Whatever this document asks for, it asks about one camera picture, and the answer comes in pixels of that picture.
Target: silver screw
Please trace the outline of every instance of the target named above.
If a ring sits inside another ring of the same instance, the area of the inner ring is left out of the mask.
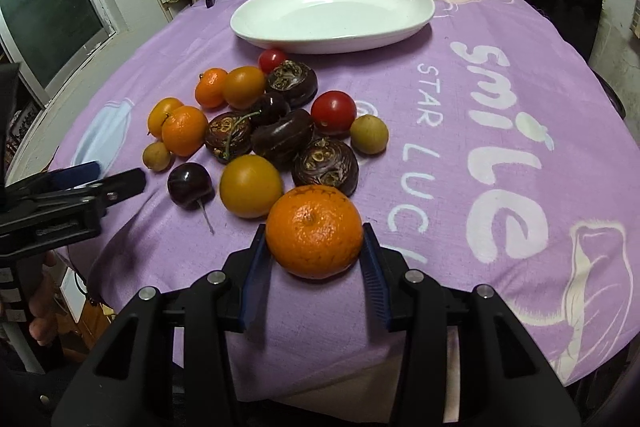
[[[494,289],[491,288],[491,286],[489,286],[488,284],[479,285],[478,288],[476,288],[476,292],[478,292],[478,295],[483,299],[490,299],[495,295]]]
[[[140,297],[143,301],[148,301],[156,296],[156,289],[152,286],[145,286],[138,292],[138,297]]]
[[[424,273],[420,270],[409,270],[404,274],[404,278],[410,283],[417,284],[418,282],[424,281]]]
[[[209,281],[211,284],[222,284],[223,282],[225,282],[225,279],[225,273],[220,270],[216,270],[215,272],[211,272],[209,275],[207,275],[207,281]]]

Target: finger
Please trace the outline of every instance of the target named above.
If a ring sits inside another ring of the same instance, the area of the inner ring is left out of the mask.
[[[34,317],[46,317],[53,307],[55,285],[48,273],[42,275],[42,282],[29,299],[29,311]]]
[[[58,334],[58,321],[55,314],[51,312],[46,317],[33,319],[29,324],[29,333],[41,346],[52,343]]]
[[[49,250],[46,254],[44,254],[44,264],[46,264],[46,266],[55,266],[56,263],[56,254],[53,253],[52,250]]]

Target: purple tablecloth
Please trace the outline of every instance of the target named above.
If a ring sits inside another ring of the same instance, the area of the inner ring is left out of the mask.
[[[260,50],[229,29],[244,1],[199,3],[143,45],[82,112],[53,167],[142,166],[158,100],[196,105],[200,72],[256,63]],[[411,267],[450,287],[495,286],[570,383],[640,329],[638,147],[577,52],[524,1],[436,6],[407,41],[304,57],[319,92],[344,90],[361,114],[388,124],[388,149],[362,161],[353,202]],[[206,149],[191,160],[220,179]],[[255,221],[230,215],[219,198],[207,212],[215,237],[201,213],[170,201],[166,174],[151,174],[144,194],[110,210],[102,236],[68,253],[119,310],[140,287],[188,286],[249,245]],[[241,399],[348,375],[401,343],[367,316],[359,266],[321,285],[275,266],[264,318],[229,335]],[[180,349],[179,339],[177,357]]]

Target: cherry stem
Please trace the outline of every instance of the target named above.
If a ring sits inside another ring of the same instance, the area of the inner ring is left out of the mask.
[[[198,200],[198,204],[202,209],[202,213],[204,214],[204,220],[207,221],[207,225],[209,225],[209,230],[211,231],[211,235],[216,235],[216,232],[213,231],[213,227],[211,226],[211,222],[209,220],[209,216],[207,216],[207,211],[204,209],[204,205],[202,204],[202,200]]]
[[[250,112],[249,114],[246,114],[244,116],[242,116],[241,118],[238,118],[234,124],[231,126],[231,130],[229,131],[229,136],[226,137],[226,143],[225,143],[225,160],[229,159],[230,153],[229,153],[229,147],[231,147],[231,139],[233,138],[233,135],[236,131],[236,129],[238,128],[238,126],[247,118],[251,118],[252,116],[258,116],[261,113],[261,111],[256,111],[256,112]]]

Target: oval white dish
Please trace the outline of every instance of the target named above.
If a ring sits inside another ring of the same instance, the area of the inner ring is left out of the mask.
[[[402,41],[434,13],[433,0],[248,0],[230,24],[259,48],[323,55]]]

